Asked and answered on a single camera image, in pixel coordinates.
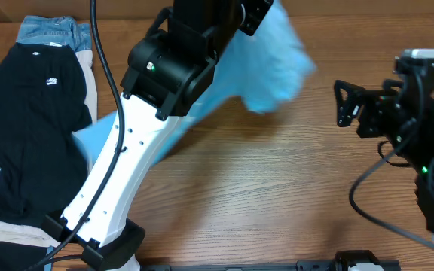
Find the light blue printed t-shirt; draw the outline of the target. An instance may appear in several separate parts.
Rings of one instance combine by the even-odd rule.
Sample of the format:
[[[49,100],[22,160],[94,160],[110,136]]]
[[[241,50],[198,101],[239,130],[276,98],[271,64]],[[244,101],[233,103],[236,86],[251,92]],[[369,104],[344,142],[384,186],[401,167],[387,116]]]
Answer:
[[[280,1],[275,1],[254,35],[237,32],[225,49],[213,83],[192,105],[157,153],[159,163],[186,134],[224,102],[240,97],[248,111],[275,112],[297,98],[316,66]]]

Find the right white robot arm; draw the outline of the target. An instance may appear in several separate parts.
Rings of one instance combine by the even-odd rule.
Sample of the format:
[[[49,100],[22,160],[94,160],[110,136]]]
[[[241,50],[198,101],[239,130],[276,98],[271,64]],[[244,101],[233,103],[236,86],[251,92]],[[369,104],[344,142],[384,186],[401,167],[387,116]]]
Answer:
[[[394,72],[399,79],[386,79],[379,90],[342,80],[334,84],[337,125],[347,127],[358,120],[359,137],[384,137],[393,147],[354,181],[349,201],[359,215],[373,224],[434,251],[434,56],[398,57]],[[415,195],[426,228],[433,234],[431,242],[370,215],[354,199],[358,186],[393,156],[404,158],[403,166],[417,173]]]

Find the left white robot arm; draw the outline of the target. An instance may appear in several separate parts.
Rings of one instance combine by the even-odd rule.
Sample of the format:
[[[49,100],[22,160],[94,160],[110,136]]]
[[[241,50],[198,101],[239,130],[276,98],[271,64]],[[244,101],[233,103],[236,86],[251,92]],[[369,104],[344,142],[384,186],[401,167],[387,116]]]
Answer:
[[[137,270],[145,231],[128,218],[158,151],[213,82],[236,33],[254,35],[271,0],[175,0],[130,51],[117,114],[105,144],[73,200],[46,216],[43,230],[60,247],[76,243],[92,270]]]

